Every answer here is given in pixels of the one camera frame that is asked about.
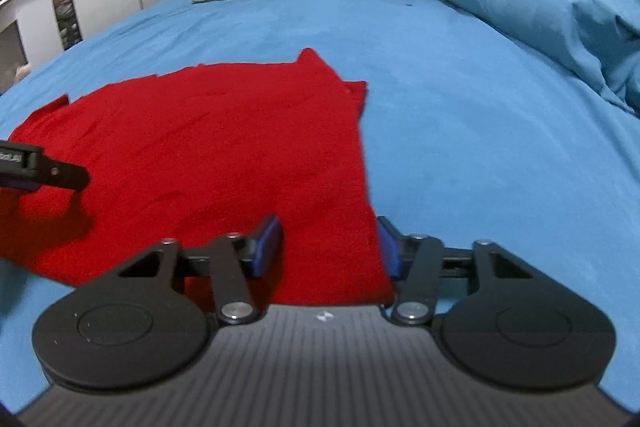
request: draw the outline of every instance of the red fabric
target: red fabric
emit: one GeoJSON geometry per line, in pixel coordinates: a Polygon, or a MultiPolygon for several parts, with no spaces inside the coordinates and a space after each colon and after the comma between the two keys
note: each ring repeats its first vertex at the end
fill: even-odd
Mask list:
{"type": "Polygon", "coordinates": [[[60,98],[10,139],[84,165],[91,183],[4,191],[2,254],[79,285],[163,237],[204,245],[276,214],[284,253],[254,287],[260,300],[385,301],[358,135],[365,93],[304,50],[292,64],[198,66],[60,98]]]}

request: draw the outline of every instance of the blue bed sheet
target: blue bed sheet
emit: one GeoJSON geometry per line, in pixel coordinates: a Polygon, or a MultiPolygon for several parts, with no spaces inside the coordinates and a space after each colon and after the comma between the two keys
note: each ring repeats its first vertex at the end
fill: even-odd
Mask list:
{"type": "MultiPolygon", "coordinates": [[[[375,211],[452,247],[492,238],[593,301],[618,332],[602,387],[640,408],[640,121],[440,0],[165,0],[10,89],[0,137],[63,93],[197,63],[293,61],[304,47],[369,83],[375,211]]],[[[68,289],[0,269],[0,401],[15,411],[45,386],[33,320],[68,289]]]]}

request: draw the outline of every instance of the logo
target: logo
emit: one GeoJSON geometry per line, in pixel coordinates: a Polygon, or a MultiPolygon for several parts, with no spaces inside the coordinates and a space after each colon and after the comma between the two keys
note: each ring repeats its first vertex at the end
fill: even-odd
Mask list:
{"type": "Polygon", "coordinates": [[[0,152],[0,161],[22,163],[22,156],[20,156],[19,154],[5,154],[3,152],[0,152]]]}
{"type": "Polygon", "coordinates": [[[330,322],[334,320],[334,314],[324,311],[316,315],[316,319],[318,319],[321,322],[330,322]]]}

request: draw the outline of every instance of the blue pillow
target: blue pillow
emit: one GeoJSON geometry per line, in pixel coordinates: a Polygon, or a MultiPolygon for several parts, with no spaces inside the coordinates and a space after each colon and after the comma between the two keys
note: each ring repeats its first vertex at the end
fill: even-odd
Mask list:
{"type": "Polygon", "coordinates": [[[640,0],[447,0],[640,115],[640,0]]]}

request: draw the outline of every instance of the black triangular cutout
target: black triangular cutout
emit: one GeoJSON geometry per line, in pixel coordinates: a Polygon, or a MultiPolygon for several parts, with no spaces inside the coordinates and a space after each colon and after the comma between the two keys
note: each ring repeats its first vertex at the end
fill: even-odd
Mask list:
{"type": "Polygon", "coordinates": [[[532,279],[532,276],[500,253],[489,254],[494,275],[498,279],[532,279]]]}
{"type": "Polygon", "coordinates": [[[162,252],[151,252],[120,272],[119,277],[155,277],[162,263],[162,252]]]}

